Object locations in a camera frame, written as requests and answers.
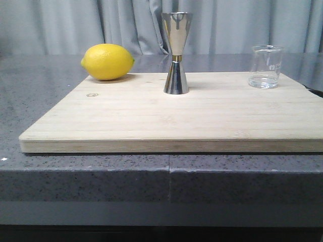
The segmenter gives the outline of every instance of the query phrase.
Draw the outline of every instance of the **countertop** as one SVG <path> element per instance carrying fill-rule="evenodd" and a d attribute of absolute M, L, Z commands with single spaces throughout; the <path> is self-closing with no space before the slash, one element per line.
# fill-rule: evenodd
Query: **countertop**
<path fill-rule="evenodd" d="M 87 77 L 80 55 L 0 57 L 0 224 L 322 227 L 322 153 L 25 154 L 18 136 Z M 167 72 L 138 55 L 131 72 Z M 249 71 L 251 55 L 184 55 L 185 72 Z M 323 91 L 323 55 L 282 73 Z"/>

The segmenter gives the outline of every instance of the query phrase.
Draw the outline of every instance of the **jigger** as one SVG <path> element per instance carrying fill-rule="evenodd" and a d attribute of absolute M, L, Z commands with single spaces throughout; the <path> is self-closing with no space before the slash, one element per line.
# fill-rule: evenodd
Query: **jigger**
<path fill-rule="evenodd" d="M 167 75 L 164 92 L 185 94 L 188 93 L 189 88 L 181 61 L 193 14 L 176 12 L 162 13 L 161 15 L 172 52 L 172 64 Z"/>

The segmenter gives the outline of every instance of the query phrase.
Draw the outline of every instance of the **cutting board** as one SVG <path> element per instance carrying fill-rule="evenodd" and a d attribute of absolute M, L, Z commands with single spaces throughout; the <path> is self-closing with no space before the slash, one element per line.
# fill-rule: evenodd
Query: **cutting board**
<path fill-rule="evenodd" d="M 19 137 L 23 152 L 323 152 L 323 99 L 281 74 L 275 89 L 248 72 L 87 77 Z"/>

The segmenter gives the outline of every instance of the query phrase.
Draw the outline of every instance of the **lemon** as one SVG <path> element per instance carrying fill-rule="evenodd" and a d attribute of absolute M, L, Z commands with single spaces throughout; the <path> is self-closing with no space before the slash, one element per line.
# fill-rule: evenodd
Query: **lemon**
<path fill-rule="evenodd" d="M 124 47 L 117 44 L 97 44 L 89 48 L 81 66 L 98 80 L 113 80 L 127 74 L 135 59 Z"/>

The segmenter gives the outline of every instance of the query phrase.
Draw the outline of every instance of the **gray curtain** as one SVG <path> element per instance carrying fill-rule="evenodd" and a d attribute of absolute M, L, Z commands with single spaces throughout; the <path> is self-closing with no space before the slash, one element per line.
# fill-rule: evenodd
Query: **gray curtain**
<path fill-rule="evenodd" d="M 193 13 L 186 54 L 323 49 L 323 0 L 0 0 L 0 54 L 83 54 L 104 42 L 165 54 L 160 15 L 174 10 Z"/>

